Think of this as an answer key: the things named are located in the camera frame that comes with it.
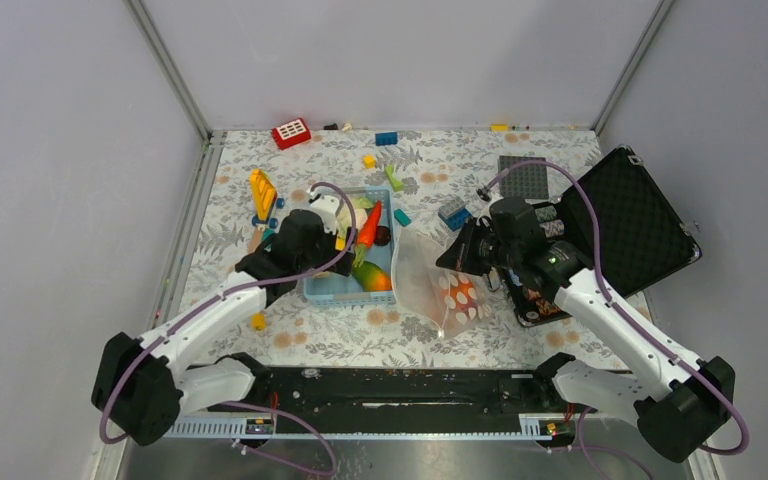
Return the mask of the orange toy carrot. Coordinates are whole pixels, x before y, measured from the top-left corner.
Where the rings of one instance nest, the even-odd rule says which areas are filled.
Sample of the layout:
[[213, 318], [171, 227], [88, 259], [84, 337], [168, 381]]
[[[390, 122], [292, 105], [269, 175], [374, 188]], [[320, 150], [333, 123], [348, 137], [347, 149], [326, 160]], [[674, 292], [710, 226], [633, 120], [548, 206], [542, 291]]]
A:
[[377, 201], [372, 207], [363, 227], [359, 230], [356, 239], [355, 253], [352, 267], [359, 268], [365, 261], [368, 251], [374, 244], [376, 228], [382, 214], [382, 202]]

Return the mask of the dark red toy fig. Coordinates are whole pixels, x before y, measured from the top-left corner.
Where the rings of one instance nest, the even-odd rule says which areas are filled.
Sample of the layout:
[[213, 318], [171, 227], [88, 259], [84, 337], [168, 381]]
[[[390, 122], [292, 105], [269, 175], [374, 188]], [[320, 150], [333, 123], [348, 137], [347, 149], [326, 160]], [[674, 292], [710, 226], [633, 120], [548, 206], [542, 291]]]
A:
[[391, 243], [391, 240], [392, 240], [391, 230], [384, 225], [379, 225], [376, 228], [374, 244], [376, 246], [384, 247], [389, 245]]

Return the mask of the clear polka dot zip bag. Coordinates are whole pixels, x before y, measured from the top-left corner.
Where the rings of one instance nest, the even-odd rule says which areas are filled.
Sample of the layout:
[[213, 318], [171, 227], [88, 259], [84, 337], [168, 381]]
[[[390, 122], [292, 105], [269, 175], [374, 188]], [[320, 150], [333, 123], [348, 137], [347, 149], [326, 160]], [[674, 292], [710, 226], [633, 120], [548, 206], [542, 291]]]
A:
[[403, 228], [391, 260], [391, 284], [397, 304], [446, 339], [490, 321], [495, 313], [480, 278], [436, 265], [443, 253], [431, 237]]

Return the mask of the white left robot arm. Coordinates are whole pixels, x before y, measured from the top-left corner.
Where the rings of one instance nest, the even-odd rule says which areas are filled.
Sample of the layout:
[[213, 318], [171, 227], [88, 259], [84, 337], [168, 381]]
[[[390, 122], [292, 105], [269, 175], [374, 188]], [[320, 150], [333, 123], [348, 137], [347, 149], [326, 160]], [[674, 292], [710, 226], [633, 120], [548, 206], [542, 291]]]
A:
[[233, 354], [197, 367], [200, 352], [232, 326], [265, 311], [315, 273], [346, 275], [352, 255], [336, 247], [337, 216], [349, 211], [345, 195], [317, 194], [305, 209], [286, 216], [277, 233], [244, 256], [206, 298], [137, 337], [120, 332], [104, 346], [91, 402], [101, 412], [106, 444], [126, 438], [140, 446], [163, 437], [182, 415], [236, 401], [256, 411], [269, 401], [270, 385], [258, 365]]

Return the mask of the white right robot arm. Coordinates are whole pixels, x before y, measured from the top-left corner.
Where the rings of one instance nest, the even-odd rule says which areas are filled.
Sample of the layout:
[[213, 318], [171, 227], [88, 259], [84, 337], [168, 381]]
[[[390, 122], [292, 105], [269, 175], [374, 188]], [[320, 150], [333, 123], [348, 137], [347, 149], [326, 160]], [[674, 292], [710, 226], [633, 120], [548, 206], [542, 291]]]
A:
[[639, 430], [667, 460], [681, 463], [733, 418], [736, 373], [720, 357], [704, 360], [647, 322], [615, 292], [589, 257], [567, 241], [550, 241], [525, 200], [502, 198], [470, 219], [437, 259], [440, 268], [479, 276], [514, 274], [585, 325], [632, 371], [594, 369], [570, 355], [541, 364], [535, 402], [557, 412], [593, 407]]

